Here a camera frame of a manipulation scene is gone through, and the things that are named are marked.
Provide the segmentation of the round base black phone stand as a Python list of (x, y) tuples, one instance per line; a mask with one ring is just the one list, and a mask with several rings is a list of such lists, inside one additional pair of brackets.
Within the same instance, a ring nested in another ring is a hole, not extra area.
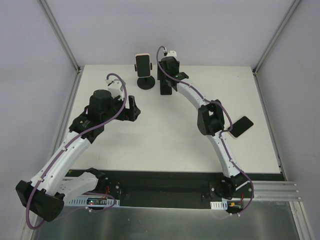
[(142, 90), (150, 90), (155, 86), (155, 78), (150, 74), (149, 76), (142, 76), (139, 74), (138, 66), (135, 63), (134, 64), (134, 70), (137, 72), (137, 86)]

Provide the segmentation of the pink case smartphone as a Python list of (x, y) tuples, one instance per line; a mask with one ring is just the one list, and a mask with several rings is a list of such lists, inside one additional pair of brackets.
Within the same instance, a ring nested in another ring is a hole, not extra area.
[(149, 77), (151, 75), (149, 53), (138, 53), (135, 55), (135, 71), (139, 78)]

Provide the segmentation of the folding black phone stand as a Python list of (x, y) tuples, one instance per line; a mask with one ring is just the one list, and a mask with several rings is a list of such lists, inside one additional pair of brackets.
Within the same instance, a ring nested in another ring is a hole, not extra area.
[(172, 87), (167, 83), (166, 76), (159, 66), (157, 67), (157, 80), (159, 81), (160, 94), (162, 96), (172, 95)]

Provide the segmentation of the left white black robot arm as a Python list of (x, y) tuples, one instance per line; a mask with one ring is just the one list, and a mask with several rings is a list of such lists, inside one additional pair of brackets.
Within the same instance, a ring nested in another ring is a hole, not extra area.
[(26, 213), (33, 212), (44, 221), (51, 222), (66, 203), (80, 195), (106, 193), (106, 175), (93, 167), (67, 183), (62, 180), (104, 131), (107, 123), (112, 120), (134, 122), (140, 113), (133, 95), (121, 97), (112, 96), (104, 89), (94, 91), (89, 104), (73, 120), (65, 139), (47, 164), (31, 180), (21, 180), (16, 185), (15, 190)]

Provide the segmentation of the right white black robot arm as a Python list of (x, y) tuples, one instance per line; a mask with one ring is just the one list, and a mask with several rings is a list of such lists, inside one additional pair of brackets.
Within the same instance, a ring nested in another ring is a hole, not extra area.
[(221, 164), (223, 180), (214, 188), (221, 198), (232, 199), (242, 193), (248, 178), (238, 165), (225, 133), (225, 109), (219, 100), (207, 100), (189, 81), (189, 76), (180, 72), (180, 62), (173, 56), (166, 56), (157, 61), (160, 91), (166, 94), (172, 90), (183, 95), (197, 110), (197, 127), (200, 133), (211, 142)]

